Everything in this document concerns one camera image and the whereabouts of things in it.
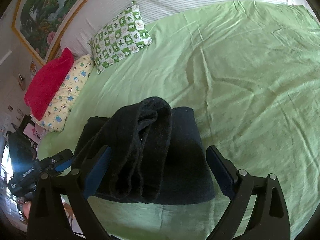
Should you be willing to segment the left hand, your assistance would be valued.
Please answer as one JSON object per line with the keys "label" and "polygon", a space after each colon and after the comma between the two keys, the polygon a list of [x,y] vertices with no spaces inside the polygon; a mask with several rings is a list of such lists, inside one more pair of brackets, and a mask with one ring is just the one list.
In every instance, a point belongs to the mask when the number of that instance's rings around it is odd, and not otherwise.
{"label": "left hand", "polygon": [[22,212],[26,219],[29,219],[29,213],[31,209],[31,202],[25,202],[22,204]]}

